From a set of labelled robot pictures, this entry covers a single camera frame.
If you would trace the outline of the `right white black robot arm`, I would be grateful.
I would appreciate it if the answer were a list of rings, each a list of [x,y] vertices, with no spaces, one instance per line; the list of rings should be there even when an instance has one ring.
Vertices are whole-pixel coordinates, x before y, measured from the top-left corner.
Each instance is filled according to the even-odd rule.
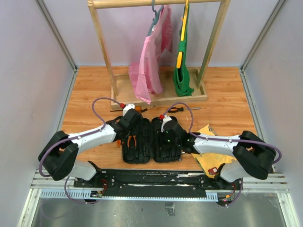
[[[164,122],[161,134],[165,143],[189,154],[219,154],[235,158],[222,164],[214,178],[219,189],[244,177],[266,180],[276,157],[276,151],[250,131],[241,135],[220,137],[186,132],[175,120]]]

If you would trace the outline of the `black orange handled screwdriver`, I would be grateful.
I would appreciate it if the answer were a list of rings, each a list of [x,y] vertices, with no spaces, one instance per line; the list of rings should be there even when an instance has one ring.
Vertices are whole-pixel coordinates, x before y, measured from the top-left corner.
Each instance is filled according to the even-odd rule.
[[[188,108],[184,107],[173,107],[168,110],[168,113],[177,113],[177,112],[183,112],[184,110],[189,110]]]

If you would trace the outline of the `orange handled needle nose pliers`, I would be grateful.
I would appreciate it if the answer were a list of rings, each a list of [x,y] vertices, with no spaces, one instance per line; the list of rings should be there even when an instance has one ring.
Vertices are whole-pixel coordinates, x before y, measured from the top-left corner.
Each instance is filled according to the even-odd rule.
[[[128,149],[136,149],[137,148],[137,138],[135,135],[131,135],[127,140],[127,148]]]

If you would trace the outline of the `black plastic tool case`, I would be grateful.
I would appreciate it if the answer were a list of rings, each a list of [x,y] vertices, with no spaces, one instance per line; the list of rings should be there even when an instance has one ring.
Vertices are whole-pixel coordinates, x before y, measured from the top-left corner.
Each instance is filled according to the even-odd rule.
[[[151,159],[157,163],[166,163],[178,161],[181,158],[181,151],[161,152],[160,151],[160,132],[161,120],[153,118],[151,121],[147,118],[142,118],[130,135],[135,135],[137,138],[137,148],[128,149],[127,140],[118,141],[122,146],[123,161],[129,164],[146,164]]]

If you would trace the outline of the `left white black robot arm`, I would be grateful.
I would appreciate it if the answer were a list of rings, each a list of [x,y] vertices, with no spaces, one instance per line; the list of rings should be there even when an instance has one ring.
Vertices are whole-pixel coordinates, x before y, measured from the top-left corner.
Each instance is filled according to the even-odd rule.
[[[137,110],[129,109],[124,115],[104,121],[91,130],[74,134],[56,132],[38,156],[40,175],[54,181],[75,177],[91,187],[98,187],[104,179],[102,170],[91,161],[77,160],[77,156],[99,145],[125,141],[142,118]]]

